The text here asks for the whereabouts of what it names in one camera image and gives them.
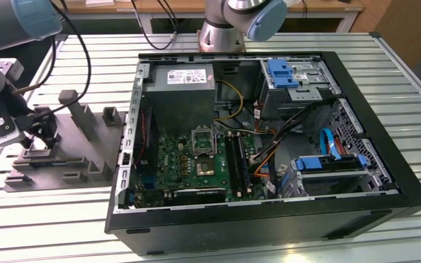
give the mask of gray holder stand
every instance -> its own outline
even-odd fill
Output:
[[[64,90],[59,100],[67,104],[77,97]],[[56,115],[57,142],[52,149],[23,150],[5,179],[7,192],[103,187],[111,185],[116,171],[125,113],[115,107],[92,113],[75,103],[71,115]]]

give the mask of slotted metal table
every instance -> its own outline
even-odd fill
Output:
[[[93,77],[81,102],[92,111],[129,106],[140,53],[151,49],[141,35],[84,36]],[[155,35],[163,43],[169,35]],[[381,38],[360,33],[279,34],[245,42],[248,51],[336,51],[421,181],[421,82]],[[196,52],[196,35],[180,35],[165,52]],[[49,65],[48,53],[35,77]],[[87,63],[76,36],[59,42],[56,68],[47,85],[25,96],[31,106],[59,105],[63,89],[81,92]],[[109,187],[7,193],[4,179],[20,146],[0,148],[0,262],[400,262],[421,261],[421,212],[387,222],[353,239],[172,254],[140,258],[104,233]]]

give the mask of robotic arm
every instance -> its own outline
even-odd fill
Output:
[[[49,0],[0,0],[0,50],[60,33],[61,23]],[[16,118],[33,111],[0,72],[0,146],[27,141]]]
[[[244,34],[256,42],[268,40],[284,23],[287,8],[284,0],[208,0],[201,51],[243,51]]]
[[[284,0],[208,0],[200,46],[205,52],[244,50],[243,35],[257,42],[276,34],[287,15]],[[0,0],[0,50],[60,33],[61,23],[51,0]],[[36,118],[21,95],[0,72],[0,146],[37,136],[51,148],[56,142],[53,116]]]

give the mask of ram slot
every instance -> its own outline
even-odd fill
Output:
[[[237,151],[239,151],[239,158],[237,158],[237,164],[240,167],[240,175],[241,175],[241,185],[245,187],[244,190],[247,193],[252,192],[252,184],[249,181],[249,171],[248,171],[248,164],[247,164],[247,158],[245,158],[245,150],[243,147],[241,142],[241,136],[237,136],[235,138],[236,144],[237,144]]]
[[[231,177],[231,188],[232,194],[236,197],[241,197],[243,188],[241,188],[241,179],[239,173],[239,165],[236,162],[237,155],[233,147],[232,136],[225,138],[225,152],[227,152],[227,164],[228,164],[228,175]]]

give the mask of motherboard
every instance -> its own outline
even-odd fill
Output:
[[[265,199],[264,185],[251,181],[255,153],[253,137],[247,134],[160,137],[156,176],[143,176],[147,203],[152,207],[171,205],[168,200],[176,200],[177,195],[197,191],[205,198],[219,195],[223,202]]]

